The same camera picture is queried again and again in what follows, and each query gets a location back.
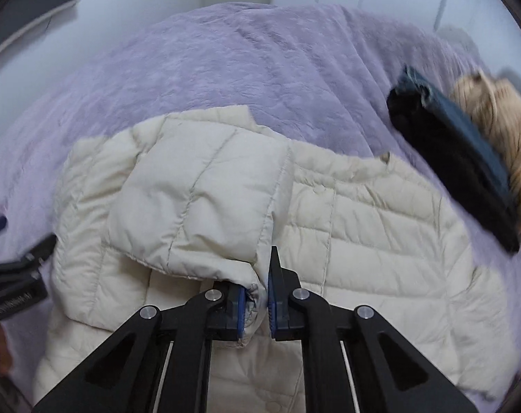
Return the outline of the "cream quilted puffer jacket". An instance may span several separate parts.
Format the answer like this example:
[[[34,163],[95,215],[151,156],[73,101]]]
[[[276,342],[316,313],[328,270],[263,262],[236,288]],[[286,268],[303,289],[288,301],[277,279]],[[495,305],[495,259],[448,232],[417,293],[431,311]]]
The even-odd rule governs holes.
[[[145,305],[246,287],[246,333],[213,352],[213,412],[301,412],[301,350],[269,336],[270,254],[333,305],[374,307],[457,387],[499,398],[518,352],[499,273],[450,200],[392,154],[290,140],[247,107],[154,117],[77,141],[55,201],[45,396]]]

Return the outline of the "purple embossed bed blanket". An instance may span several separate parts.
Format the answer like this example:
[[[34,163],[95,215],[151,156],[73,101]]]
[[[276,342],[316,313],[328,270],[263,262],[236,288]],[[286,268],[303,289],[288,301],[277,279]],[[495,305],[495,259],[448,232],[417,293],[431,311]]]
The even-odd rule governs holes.
[[[230,120],[295,153],[283,262],[335,303],[372,303],[482,412],[521,374],[521,251],[507,255],[394,130],[405,65],[438,88],[476,67],[414,26],[338,6],[178,14],[61,79],[0,139],[0,260],[51,230],[53,296],[4,328],[35,401],[145,303],[195,280],[103,245],[110,206],[169,114]]]

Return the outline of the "tan striped knit sweater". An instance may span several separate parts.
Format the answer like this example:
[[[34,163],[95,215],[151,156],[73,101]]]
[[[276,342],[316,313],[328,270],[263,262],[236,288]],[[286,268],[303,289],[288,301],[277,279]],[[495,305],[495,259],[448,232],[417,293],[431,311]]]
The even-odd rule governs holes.
[[[450,93],[482,136],[502,157],[510,175],[521,234],[521,95],[507,79],[482,71],[461,76]]]

